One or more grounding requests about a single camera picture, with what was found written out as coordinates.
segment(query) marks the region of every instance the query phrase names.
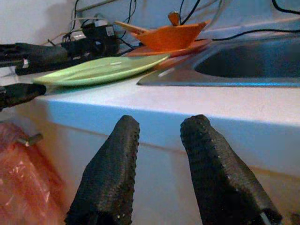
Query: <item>orange plastic bag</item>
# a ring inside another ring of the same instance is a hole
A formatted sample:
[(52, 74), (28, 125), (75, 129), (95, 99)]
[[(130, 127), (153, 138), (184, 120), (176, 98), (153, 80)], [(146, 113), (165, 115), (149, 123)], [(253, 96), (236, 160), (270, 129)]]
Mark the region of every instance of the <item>orange plastic bag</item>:
[(0, 221), (6, 225), (56, 225), (62, 181), (37, 146), (16, 143), (26, 137), (12, 123), (0, 123)]

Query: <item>green plate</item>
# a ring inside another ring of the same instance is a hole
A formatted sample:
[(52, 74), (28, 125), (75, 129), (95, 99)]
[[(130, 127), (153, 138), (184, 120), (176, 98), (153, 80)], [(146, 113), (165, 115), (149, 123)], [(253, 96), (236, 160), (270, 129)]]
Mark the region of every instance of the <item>green plate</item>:
[(34, 83), (60, 86), (93, 85), (124, 79), (166, 60), (168, 54), (146, 57), (107, 57), (88, 61), (42, 77)]

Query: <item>stainless steel sink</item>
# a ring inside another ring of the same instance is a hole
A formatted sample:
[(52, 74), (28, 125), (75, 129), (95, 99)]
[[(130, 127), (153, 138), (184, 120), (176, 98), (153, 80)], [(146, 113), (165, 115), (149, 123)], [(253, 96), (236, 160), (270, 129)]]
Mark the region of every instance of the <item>stainless steel sink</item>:
[(215, 42), (141, 85), (300, 87), (300, 36)]

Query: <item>white countertop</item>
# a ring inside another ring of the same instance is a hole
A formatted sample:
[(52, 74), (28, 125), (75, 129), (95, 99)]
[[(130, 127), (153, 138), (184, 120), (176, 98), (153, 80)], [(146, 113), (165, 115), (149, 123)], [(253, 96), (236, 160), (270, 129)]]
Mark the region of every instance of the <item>white countertop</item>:
[[(2, 77), (0, 85), (27, 83), (39, 75)], [(32, 119), (105, 135), (129, 114), (140, 123), (141, 142), (175, 151), (184, 151), (180, 123), (204, 114), (246, 163), (300, 174), (300, 152), (283, 151), (300, 146), (300, 88), (151, 87), (136, 85), (139, 79), (87, 88), (50, 87), (45, 96), (17, 110)], [(267, 150), (264, 159), (262, 150)]]

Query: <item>orange bowl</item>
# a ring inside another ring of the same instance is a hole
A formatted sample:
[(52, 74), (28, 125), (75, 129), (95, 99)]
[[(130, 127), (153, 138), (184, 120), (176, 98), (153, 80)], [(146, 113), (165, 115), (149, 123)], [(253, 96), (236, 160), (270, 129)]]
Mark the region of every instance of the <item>orange bowl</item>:
[(193, 43), (206, 25), (206, 22), (202, 22), (191, 25), (165, 26), (135, 35), (135, 37), (155, 51), (184, 49)]

